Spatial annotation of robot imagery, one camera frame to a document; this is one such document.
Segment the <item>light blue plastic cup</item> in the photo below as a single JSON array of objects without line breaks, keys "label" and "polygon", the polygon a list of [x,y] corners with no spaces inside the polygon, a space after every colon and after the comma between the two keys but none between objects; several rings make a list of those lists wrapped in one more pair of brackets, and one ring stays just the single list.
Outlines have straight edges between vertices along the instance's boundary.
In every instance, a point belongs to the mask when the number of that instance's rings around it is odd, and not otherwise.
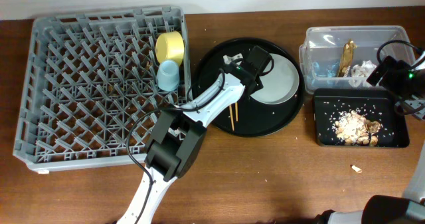
[{"label": "light blue plastic cup", "polygon": [[180,82],[179,66],[173,60],[164,60],[157,71],[157,85],[164,91],[175,90]]}]

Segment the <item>food scraps pile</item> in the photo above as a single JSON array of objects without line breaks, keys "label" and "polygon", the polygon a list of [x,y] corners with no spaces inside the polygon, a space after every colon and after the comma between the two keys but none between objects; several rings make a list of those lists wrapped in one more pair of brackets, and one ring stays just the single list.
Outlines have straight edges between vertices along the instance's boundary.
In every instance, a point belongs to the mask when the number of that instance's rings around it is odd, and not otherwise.
[{"label": "food scraps pile", "polygon": [[336,139],[345,146],[377,146],[383,128],[380,122],[369,120],[357,110],[342,111],[330,121]]}]

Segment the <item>yellow bowl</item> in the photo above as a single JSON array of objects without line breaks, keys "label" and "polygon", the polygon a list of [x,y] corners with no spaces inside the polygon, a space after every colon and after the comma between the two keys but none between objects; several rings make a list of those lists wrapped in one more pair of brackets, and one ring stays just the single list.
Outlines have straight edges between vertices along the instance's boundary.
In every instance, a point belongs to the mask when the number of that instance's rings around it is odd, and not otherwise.
[{"label": "yellow bowl", "polygon": [[155,44],[155,55],[158,62],[172,60],[181,66],[184,54],[184,40],[179,32],[173,31],[158,36]]}]

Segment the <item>white tissue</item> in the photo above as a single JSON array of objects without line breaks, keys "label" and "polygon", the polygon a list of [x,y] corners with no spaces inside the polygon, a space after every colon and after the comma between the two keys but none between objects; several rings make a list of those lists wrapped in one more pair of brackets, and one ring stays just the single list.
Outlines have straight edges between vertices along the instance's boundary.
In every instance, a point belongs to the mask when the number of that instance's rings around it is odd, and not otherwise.
[{"label": "white tissue", "polygon": [[349,84],[353,88],[370,88],[371,85],[367,82],[367,78],[376,69],[376,65],[371,60],[363,61],[362,64],[356,64],[351,69],[351,80]]}]

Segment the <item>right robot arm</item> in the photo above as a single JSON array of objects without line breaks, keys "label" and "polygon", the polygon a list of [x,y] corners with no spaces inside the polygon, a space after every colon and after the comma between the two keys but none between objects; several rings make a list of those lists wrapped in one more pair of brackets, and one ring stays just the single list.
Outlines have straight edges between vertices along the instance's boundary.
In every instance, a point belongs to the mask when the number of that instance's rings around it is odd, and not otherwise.
[{"label": "right robot arm", "polygon": [[[382,86],[396,99],[393,109],[399,116],[410,115],[424,109],[420,106],[407,112],[399,112],[406,100],[424,99],[424,69],[418,67],[424,64],[424,50],[414,48],[420,57],[413,65],[391,56],[385,59],[378,57],[378,66],[367,78],[372,86]],[[327,210],[316,216],[314,223],[423,223],[424,222],[424,150],[414,175],[404,190],[402,197],[385,195],[372,196],[362,211],[349,213]]]}]

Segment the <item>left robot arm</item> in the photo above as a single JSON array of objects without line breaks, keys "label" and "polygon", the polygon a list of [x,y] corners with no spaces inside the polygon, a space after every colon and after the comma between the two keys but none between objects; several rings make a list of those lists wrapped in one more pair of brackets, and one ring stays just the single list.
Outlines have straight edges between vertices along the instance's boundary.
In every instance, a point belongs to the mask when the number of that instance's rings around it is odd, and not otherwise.
[{"label": "left robot arm", "polygon": [[116,224],[150,223],[167,190],[195,162],[208,125],[241,97],[262,89],[260,78],[273,67],[271,54],[255,46],[246,58],[220,68],[217,79],[194,100],[156,109],[159,117],[145,144],[145,160],[135,162],[143,171],[141,183]]}]

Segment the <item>brown gold snack wrapper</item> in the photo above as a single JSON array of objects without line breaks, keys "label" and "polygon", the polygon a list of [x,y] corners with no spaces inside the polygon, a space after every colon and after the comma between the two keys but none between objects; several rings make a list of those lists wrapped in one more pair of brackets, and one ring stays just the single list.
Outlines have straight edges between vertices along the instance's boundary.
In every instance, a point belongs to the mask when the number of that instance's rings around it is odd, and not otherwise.
[{"label": "brown gold snack wrapper", "polygon": [[357,45],[352,39],[349,39],[346,44],[343,46],[343,53],[341,55],[339,69],[337,71],[337,77],[346,77],[348,76],[349,69],[353,62],[354,50],[357,48]]}]

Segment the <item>grey round plate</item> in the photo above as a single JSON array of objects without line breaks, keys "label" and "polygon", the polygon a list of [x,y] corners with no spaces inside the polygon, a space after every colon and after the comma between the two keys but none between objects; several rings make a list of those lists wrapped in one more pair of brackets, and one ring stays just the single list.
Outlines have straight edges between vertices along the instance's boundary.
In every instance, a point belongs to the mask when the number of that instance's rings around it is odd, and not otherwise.
[{"label": "grey round plate", "polygon": [[263,104],[277,105],[288,101],[298,90],[299,74],[294,64],[282,55],[270,54],[273,69],[260,77],[263,88],[251,94],[251,98]]}]

